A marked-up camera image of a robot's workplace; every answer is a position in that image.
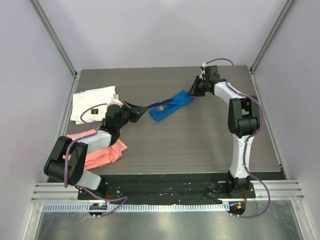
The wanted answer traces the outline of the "blue cloth napkin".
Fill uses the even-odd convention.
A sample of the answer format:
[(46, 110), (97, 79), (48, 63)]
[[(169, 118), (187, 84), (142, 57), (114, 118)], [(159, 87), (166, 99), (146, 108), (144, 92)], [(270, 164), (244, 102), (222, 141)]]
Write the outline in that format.
[(156, 106), (149, 110), (149, 114), (153, 120), (157, 122), (161, 121), (162, 119), (168, 117), (170, 114), (172, 114), (179, 108), (184, 107), (189, 103), (191, 103), (194, 100), (194, 97), (188, 96), (187, 92), (183, 90), (177, 93), (176, 95), (172, 96), (171, 99), (173, 99), (173, 101), (162, 104), (162, 105), (166, 105), (163, 111), (160, 111), (160, 112), (156, 111), (156, 107), (159, 107), (162, 105)]

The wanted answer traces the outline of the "green handled gold fork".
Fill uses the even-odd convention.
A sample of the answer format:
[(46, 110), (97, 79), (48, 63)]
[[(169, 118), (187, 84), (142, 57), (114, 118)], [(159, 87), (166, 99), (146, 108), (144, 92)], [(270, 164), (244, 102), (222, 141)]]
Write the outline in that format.
[(160, 105), (160, 106), (156, 107), (155, 110), (156, 110), (157, 112), (162, 112), (162, 111), (166, 108), (166, 106), (167, 106), (167, 105)]

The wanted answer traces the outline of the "purple plastic knife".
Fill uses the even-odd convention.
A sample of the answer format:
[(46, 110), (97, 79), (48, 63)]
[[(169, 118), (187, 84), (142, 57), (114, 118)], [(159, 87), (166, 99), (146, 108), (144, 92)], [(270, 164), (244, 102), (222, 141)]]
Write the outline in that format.
[(152, 108), (155, 108), (157, 106), (160, 106), (160, 105), (163, 105), (163, 104), (166, 104), (166, 103), (169, 103), (169, 102), (172, 102), (173, 99), (172, 98), (169, 98), (169, 99), (166, 99), (166, 100), (163, 100), (161, 102), (156, 102), (156, 103), (153, 103), (151, 105), (148, 106), (148, 109), (152, 109)]

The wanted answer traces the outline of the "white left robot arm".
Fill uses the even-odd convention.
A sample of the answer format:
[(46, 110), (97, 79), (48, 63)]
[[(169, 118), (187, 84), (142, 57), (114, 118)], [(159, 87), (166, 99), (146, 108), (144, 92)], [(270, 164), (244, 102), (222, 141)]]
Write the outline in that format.
[(137, 122), (147, 111), (146, 106), (124, 102), (107, 107), (102, 124), (93, 133), (76, 138), (60, 136), (44, 165), (46, 176), (68, 185), (89, 189), (93, 198), (100, 200), (107, 192), (104, 180), (85, 169), (86, 157), (96, 150), (110, 147), (120, 137), (120, 129)]

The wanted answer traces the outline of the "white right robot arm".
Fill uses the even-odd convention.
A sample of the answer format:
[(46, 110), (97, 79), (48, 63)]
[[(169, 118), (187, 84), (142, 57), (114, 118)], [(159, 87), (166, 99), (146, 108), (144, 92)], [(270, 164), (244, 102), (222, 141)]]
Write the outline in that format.
[(233, 138), (233, 150), (225, 191), (236, 198), (250, 189), (250, 152), (255, 134), (261, 128), (261, 106), (255, 96), (238, 91), (226, 79), (220, 78), (216, 65), (203, 64), (200, 69), (201, 74), (187, 94), (204, 97), (211, 93), (228, 105), (227, 126)]

